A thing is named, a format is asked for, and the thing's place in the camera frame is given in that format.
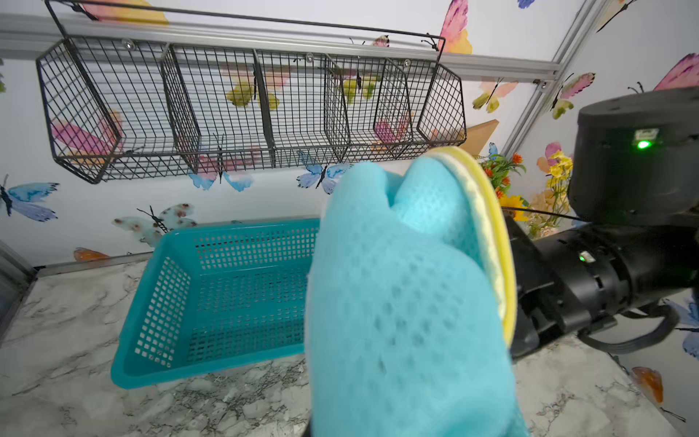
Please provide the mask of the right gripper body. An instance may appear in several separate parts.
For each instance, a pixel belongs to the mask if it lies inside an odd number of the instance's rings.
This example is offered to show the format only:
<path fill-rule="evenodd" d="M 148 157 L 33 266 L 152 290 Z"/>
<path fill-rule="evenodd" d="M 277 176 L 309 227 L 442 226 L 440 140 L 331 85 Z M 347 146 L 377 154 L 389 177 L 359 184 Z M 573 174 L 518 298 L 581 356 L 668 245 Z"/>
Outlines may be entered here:
<path fill-rule="evenodd" d="M 655 346 L 681 321 L 679 311 L 662 300 L 698 291 L 697 229 L 587 224 L 531 240 L 513 218 L 506 225 L 517 292 L 513 360 L 570 334 L 603 353 Z M 593 338 L 615 327 L 619 316 L 659 324 L 623 342 Z"/>

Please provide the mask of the white pot yellow pink flowers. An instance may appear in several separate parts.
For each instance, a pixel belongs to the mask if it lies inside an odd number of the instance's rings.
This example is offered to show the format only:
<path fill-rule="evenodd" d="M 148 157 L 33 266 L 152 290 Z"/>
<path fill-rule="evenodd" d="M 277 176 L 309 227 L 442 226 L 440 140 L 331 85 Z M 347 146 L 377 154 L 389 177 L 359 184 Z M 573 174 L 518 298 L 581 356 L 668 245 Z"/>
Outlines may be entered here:
<path fill-rule="evenodd" d="M 560 147 L 554 147 L 537 161 L 544 169 L 545 187 L 531 201 L 521 196 L 500 199 L 503 212 L 526 226 L 532 240 L 551 236 L 560 230 L 564 219 L 572 219 L 568 189 L 573 175 L 573 159 Z"/>

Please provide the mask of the teal mesh laundry bag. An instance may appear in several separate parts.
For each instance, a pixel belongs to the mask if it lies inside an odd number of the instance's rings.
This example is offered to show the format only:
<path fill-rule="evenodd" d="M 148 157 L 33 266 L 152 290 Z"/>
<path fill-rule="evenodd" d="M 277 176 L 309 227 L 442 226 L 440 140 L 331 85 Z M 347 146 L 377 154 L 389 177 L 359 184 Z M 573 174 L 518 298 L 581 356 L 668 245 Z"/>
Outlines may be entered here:
<path fill-rule="evenodd" d="M 433 149 L 334 189 L 309 272 L 311 436 L 525 436 L 513 253 L 489 178 Z"/>

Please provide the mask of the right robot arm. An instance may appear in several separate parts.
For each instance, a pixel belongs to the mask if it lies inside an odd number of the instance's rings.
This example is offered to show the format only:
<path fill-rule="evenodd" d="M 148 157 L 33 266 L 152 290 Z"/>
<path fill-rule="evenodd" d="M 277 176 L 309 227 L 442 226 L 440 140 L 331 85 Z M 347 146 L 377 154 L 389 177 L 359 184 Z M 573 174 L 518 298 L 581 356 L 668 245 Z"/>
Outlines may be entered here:
<path fill-rule="evenodd" d="M 697 89 L 584 107 L 567 194 L 578 228 L 532 240 L 506 220 L 513 360 L 569 334 L 611 354 L 659 344 L 681 320 L 666 299 L 698 289 Z"/>

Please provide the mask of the white pot orange flowers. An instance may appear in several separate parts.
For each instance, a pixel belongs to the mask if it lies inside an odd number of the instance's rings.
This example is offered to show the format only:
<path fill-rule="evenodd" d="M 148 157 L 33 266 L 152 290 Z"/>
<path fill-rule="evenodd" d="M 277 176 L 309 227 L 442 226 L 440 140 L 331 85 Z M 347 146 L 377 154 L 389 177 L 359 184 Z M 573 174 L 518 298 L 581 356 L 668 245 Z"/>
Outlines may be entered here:
<path fill-rule="evenodd" d="M 489 178 L 498 198 L 503 198 L 508 194 L 512 185 L 511 173 L 521 175 L 526 171 L 524 159 L 519 154 L 514 154 L 508 158 L 495 153 L 487 157 L 478 158 L 478 163 Z"/>

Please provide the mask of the wooden zigzag shelf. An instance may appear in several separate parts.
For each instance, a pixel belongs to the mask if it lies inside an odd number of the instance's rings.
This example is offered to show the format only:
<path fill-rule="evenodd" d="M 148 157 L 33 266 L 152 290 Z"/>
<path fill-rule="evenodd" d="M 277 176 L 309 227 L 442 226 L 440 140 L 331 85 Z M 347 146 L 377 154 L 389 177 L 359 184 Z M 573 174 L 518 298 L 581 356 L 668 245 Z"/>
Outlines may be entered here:
<path fill-rule="evenodd" d="M 460 149 L 473 157 L 480 156 L 483 149 L 489 145 L 491 136 L 499 126 L 497 119 L 492 119 L 475 126 L 467 127 L 466 140 L 459 146 Z"/>

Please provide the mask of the teal plastic basket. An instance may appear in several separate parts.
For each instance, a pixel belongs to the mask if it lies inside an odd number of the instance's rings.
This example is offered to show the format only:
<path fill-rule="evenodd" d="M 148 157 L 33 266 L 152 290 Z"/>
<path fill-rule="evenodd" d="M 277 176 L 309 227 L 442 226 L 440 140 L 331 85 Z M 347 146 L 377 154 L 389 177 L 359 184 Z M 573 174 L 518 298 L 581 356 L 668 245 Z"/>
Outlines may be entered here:
<path fill-rule="evenodd" d="M 316 218 L 181 229 L 140 279 L 111 366 L 130 390 L 304 351 Z"/>

